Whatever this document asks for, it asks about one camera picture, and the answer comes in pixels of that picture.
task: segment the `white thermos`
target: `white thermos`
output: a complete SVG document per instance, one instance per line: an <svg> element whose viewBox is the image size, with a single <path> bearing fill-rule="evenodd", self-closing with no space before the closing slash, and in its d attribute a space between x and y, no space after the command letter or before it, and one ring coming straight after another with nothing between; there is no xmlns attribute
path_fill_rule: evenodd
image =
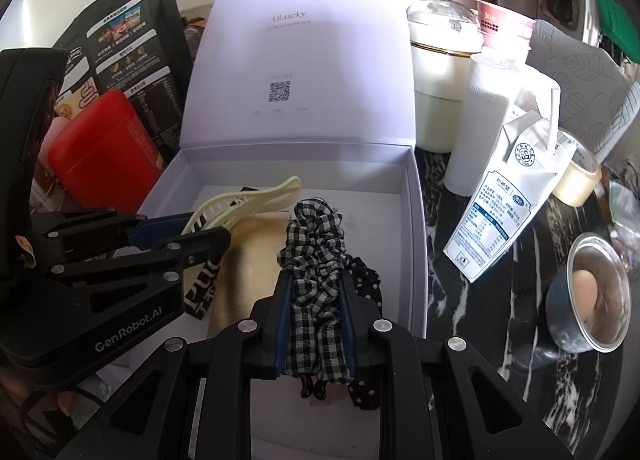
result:
<svg viewBox="0 0 640 460"><path fill-rule="evenodd" d="M444 176L456 195L473 195L507 112L521 89L520 69L486 54L471 56L460 128Z"/></svg>
<svg viewBox="0 0 640 460"><path fill-rule="evenodd" d="M414 62L415 145L449 153L458 132L470 56L482 48L476 14L451 0L407 9Z"/></svg>

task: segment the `egg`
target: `egg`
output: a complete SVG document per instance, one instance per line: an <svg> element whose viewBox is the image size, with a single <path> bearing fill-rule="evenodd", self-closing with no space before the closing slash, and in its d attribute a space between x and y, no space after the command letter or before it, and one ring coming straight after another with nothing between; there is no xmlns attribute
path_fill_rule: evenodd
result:
<svg viewBox="0 0 640 460"><path fill-rule="evenodd" d="M598 299L598 282L585 270L574 271L571 275L571 291L574 295L575 310L583 321L593 314Z"/></svg>

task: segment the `gingham scrunchie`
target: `gingham scrunchie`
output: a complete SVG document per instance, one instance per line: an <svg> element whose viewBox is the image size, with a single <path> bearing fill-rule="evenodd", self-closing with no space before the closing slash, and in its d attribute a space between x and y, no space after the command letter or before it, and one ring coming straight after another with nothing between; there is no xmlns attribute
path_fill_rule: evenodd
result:
<svg viewBox="0 0 640 460"><path fill-rule="evenodd" d="M293 273L292 323L285 373L350 382L338 311L338 278L344 268L342 215L321 198L296 204L278 255Z"/></svg>

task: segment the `black marble countertop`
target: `black marble countertop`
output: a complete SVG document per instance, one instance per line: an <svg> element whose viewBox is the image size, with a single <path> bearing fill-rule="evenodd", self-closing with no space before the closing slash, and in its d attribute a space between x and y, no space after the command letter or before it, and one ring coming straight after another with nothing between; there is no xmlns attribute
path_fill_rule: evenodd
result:
<svg viewBox="0 0 640 460"><path fill-rule="evenodd" d="M622 347L561 352L546 327L544 300L578 235L608 237L595 196L577 209L551 196L511 249L469 284L442 252L469 199L443 185L448 155L417 149L415 156L427 231L427 338L468 340L576 458L593 459L613 411Z"/></svg>

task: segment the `nutrition label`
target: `nutrition label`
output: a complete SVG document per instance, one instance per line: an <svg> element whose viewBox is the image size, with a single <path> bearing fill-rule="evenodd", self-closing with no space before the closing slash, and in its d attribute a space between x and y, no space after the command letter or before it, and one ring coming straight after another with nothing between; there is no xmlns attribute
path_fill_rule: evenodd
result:
<svg viewBox="0 0 640 460"><path fill-rule="evenodd" d="M445 253L473 280L485 263L503 252L529 216L531 205L497 171L487 174L471 202Z"/></svg>

